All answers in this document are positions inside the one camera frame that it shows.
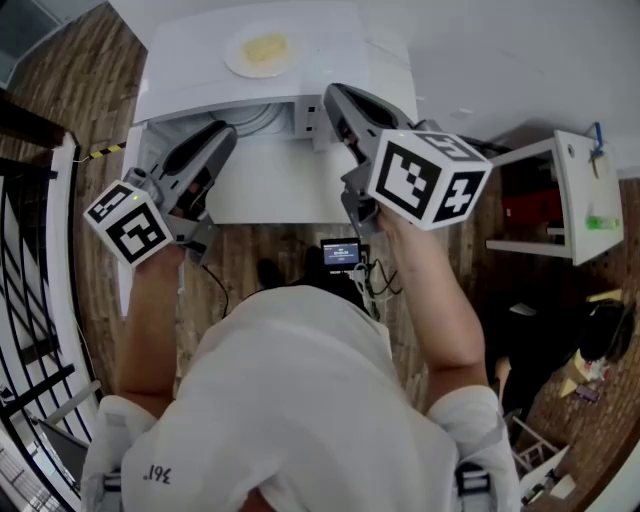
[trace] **green object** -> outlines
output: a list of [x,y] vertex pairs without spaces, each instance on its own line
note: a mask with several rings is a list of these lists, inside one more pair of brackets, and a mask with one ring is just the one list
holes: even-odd
[[620,219],[611,217],[587,217],[587,229],[616,229],[620,227]]

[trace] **white cube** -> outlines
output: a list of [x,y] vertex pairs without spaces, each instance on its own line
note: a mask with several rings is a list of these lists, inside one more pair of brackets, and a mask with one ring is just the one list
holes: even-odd
[[84,218],[127,267],[135,267],[173,241],[149,194],[124,181],[114,181]]
[[466,220],[492,167],[456,135],[383,130],[367,192],[426,231]]

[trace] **display screen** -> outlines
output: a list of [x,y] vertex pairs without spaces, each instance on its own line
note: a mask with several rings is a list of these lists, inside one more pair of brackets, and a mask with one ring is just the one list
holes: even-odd
[[357,242],[348,244],[323,245],[324,264],[328,267],[335,265],[353,265],[360,261],[360,244]]

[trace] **electronic device with screen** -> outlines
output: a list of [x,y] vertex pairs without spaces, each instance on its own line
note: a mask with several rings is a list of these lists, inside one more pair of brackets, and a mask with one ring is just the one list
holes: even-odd
[[324,267],[329,272],[346,272],[353,270],[360,263],[359,238],[336,238],[322,240]]

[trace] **shirt sleeve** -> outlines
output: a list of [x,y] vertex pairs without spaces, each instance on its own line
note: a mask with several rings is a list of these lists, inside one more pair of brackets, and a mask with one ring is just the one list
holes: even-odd
[[469,386],[440,398],[428,417],[456,442],[461,463],[473,462],[491,478],[497,510],[520,510],[520,489],[498,397],[488,387]]
[[119,396],[100,402],[93,440],[82,470],[80,495],[83,512],[119,512],[120,466],[125,453],[157,419],[142,407]]

